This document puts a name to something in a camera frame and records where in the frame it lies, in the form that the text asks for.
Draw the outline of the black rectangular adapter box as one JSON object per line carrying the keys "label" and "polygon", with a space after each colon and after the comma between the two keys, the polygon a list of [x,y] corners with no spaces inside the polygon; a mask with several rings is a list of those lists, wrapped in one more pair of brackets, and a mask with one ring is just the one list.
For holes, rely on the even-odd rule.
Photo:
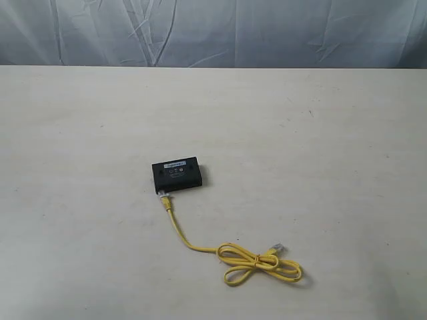
{"label": "black rectangular adapter box", "polygon": [[197,157],[154,163],[151,168],[156,193],[201,187],[203,184]]}

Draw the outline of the grey backdrop cloth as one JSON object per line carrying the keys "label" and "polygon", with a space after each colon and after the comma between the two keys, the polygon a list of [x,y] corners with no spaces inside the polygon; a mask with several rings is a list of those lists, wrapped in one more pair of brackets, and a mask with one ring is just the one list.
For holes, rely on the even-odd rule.
{"label": "grey backdrop cloth", "polygon": [[426,67],[425,1],[2,1],[1,63]]}

